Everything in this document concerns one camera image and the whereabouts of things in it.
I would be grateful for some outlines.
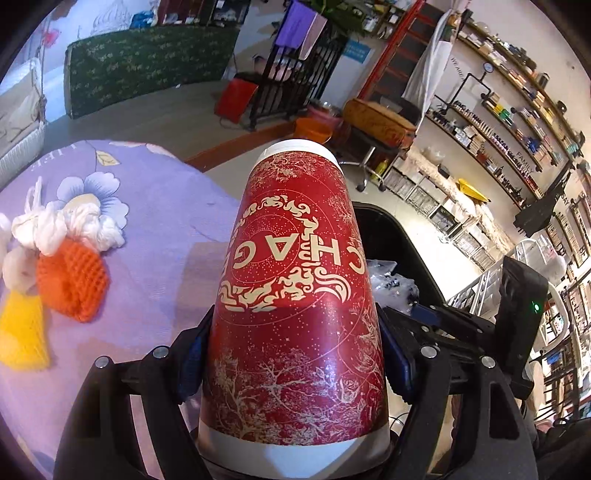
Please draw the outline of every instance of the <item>red pole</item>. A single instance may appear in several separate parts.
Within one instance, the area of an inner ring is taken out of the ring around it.
[[[407,10],[402,20],[400,20],[398,28],[390,37],[388,45],[382,52],[374,69],[369,74],[368,79],[365,81],[363,88],[357,96],[358,98],[366,98],[370,95],[371,91],[374,89],[374,84],[377,83],[378,80],[382,77],[384,73],[384,68],[386,68],[386,65],[389,63],[390,59],[392,58],[392,55],[402,42],[402,39],[406,35],[406,32],[410,29],[414,19],[417,17],[421,8],[425,4],[425,1],[426,0],[416,0],[415,3]]]

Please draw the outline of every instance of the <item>purple towel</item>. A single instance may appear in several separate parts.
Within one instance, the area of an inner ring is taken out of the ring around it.
[[[296,0],[290,6],[287,17],[279,29],[275,45],[279,47],[299,48],[303,43],[316,12],[311,8],[297,2]]]

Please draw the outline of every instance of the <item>yellow dustpan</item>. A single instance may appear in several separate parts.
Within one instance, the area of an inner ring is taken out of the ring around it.
[[[490,200],[488,198],[486,198],[482,193],[480,193],[478,190],[476,190],[466,180],[458,179],[457,182],[460,184],[460,192],[462,192],[464,195],[468,195],[469,197],[471,197],[475,200],[480,200],[481,202],[486,202],[486,203],[490,202]]]

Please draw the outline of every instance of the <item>flower pattern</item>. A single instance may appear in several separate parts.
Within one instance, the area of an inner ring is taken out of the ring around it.
[[[127,224],[129,206],[113,194],[119,188],[119,179],[112,173],[96,171],[84,180],[80,177],[66,177],[57,188],[57,200],[49,202],[55,210],[70,210],[83,203],[94,203],[100,207],[101,215],[111,217],[121,229]]]

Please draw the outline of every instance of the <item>black bag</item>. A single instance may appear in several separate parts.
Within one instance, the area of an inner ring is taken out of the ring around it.
[[[534,452],[540,480],[591,478],[591,419],[538,430]]]

